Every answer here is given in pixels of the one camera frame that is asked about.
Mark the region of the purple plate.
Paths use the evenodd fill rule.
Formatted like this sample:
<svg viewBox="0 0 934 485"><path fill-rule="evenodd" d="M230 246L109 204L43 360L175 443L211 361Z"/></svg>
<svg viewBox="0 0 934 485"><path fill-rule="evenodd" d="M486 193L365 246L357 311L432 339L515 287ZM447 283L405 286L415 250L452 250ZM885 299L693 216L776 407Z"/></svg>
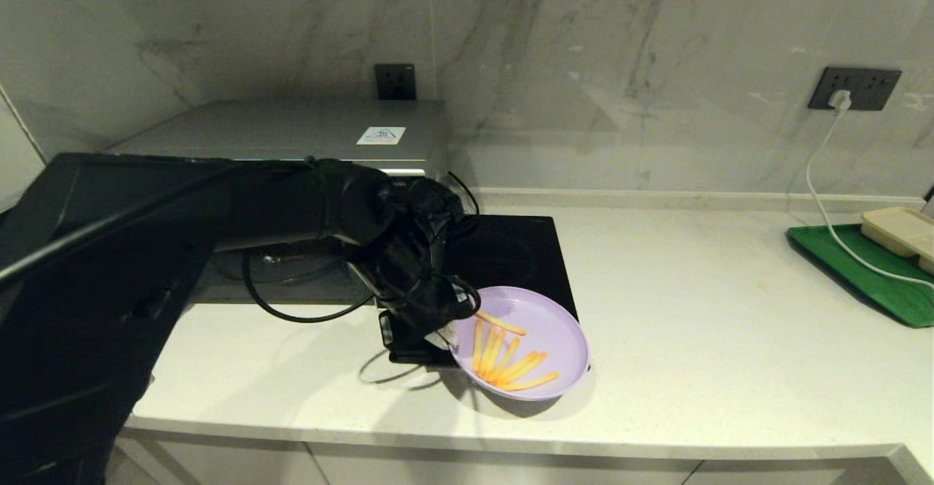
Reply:
<svg viewBox="0 0 934 485"><path fill-rule="evenodd" d="M487 287L479 292L482 305L479 311L487 312L504 322L526 330L527 335L518 336L506 332L501 344L499 358L503 356L512 338L521 338L513 359L508 366L516 365L531 352L547 353L544 361L526 376L517 381L533 381L550 374L560 374L554 381L537 388L520 392L505 392L480 376L471 372L473 356L474 319L456 321L458 346L451 352L456 365L482 389L497 395L521 401L554 400L571 391L590 368L590 349L577 319L574 319L559 303L534 291L520 287ZM483 322L484 339L487 340L491 324Z"/></svg>

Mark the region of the silver microwave oven body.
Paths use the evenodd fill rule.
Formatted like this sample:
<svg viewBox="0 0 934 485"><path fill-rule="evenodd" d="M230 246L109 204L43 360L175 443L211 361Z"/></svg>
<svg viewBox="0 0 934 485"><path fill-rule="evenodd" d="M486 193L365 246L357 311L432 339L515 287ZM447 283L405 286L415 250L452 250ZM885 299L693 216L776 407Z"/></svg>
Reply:
<svg viewBox="0 0 934 485"><path fill-rule="evenodd" d="M334 158L377 168L397 183L407 184L420 176L437 182L446 178L450 134L446 106L441 101L214 101L114 144L108 152L232 160ZM340 258L334 239L258 249L326 252ZM347 306L368 292L347 263L341 272L323 279L254 285L274 306ZM251 303L252 298L243 282L208 279L203 272L193 301Z"/></svg>

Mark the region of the beige base cabinet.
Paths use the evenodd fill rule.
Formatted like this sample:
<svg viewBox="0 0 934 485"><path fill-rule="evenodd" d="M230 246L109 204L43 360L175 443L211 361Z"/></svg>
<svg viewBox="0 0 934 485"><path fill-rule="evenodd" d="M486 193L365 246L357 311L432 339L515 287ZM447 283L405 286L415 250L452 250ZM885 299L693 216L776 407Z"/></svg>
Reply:
<svg viewBox="0 0 934 485"><path fill-rule="evenodd" d="M884 457L631 459L134 434L106 485L908 485Z"/></svg>

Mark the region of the beige lunch container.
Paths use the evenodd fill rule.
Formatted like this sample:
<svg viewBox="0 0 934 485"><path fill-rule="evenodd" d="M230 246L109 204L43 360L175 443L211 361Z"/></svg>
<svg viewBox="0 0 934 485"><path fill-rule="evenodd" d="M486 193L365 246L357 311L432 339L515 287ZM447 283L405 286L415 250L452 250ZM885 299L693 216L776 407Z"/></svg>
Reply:
<svg viewBox="0 0 934 485"><path fill-rule="evenodd" d="M877 209L861 214L861 233L894 255L917 259L934 276L934 219L908 208Z"/></svg>

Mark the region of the wide black wall outlet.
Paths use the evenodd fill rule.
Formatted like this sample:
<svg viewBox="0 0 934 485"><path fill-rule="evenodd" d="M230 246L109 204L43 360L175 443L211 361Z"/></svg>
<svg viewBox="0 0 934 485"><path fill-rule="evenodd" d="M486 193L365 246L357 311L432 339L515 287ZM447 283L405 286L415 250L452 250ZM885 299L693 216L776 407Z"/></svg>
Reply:
<svg viewBox="0 0 934 485"><path fill-rule="evenodd" d="M828 66L821 73L807 109L834 109L834 93L849 93L851 112L880 112L902 76L900 69L867 69L855 66Z"/></svg>

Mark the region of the small black wall outlet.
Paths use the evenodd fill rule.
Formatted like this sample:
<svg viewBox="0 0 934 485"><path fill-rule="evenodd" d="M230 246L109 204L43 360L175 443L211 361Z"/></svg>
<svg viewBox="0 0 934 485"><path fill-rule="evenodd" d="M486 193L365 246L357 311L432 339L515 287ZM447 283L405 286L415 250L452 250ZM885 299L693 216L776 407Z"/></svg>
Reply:
<svg viewBox="0 0 934 485"><path fill-rule="evenodd" d="M377 98L381 101L416 101L416 66L411 63L374 64Z"/></svg>

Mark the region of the green plastic tray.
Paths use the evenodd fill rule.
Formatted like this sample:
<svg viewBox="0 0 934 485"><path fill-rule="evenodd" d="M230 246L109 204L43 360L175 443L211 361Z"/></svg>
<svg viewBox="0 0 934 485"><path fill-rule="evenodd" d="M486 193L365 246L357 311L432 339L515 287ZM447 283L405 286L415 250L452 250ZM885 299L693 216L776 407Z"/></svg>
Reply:
<svg viewBox="0 0 934 485"><path fill-rule="evenodd" d="M860 225L835 225L841 241L862 259L886 272L934 284L914 260L894 255L862 235ZM826 273L855 299L911 328L934 327L934 291L887 278L860 265L830 235L825 226L791 227L785 239L792 249Z"/></svg>

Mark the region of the long crosswise french fry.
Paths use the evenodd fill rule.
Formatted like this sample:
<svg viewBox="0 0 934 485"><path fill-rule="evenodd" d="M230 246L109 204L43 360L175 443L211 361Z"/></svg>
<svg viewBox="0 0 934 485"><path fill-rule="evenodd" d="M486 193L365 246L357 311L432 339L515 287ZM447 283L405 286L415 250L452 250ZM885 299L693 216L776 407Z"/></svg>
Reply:
<svg viewBox="0 0 934 485"><path fill-rule="evenodd" d="M497 317L494 317L493 315L488 314L487 312L478 311L474 316L475 316L477 319L480 319L481 321L490 323L491 325L494 325L494 326L496 326L496 327L499 327L499 328L503 329L503 330L506 331L506 332L513 333L514 335L518 335L518 336L527 335L526 330L524 330L524 329L522 329L522 328L520 328L520 327L518 327L518 326L516 326L516 325L511 325L511 323L504 322L502 319L499 319L499 318L497 318Z"/></svg>

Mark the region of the black induction cooktop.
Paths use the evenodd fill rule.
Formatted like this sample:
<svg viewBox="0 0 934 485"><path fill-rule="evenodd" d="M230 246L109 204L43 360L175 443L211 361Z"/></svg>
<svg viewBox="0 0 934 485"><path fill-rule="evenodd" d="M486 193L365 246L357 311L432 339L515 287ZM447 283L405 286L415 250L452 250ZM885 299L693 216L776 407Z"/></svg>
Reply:
<svg viewBox="0 0 934 485"><path fill-rule="evenodd" d="M552 218L467 215L428 236L431 262L476 290L520 287L559 303L578 319Z"/></svg>

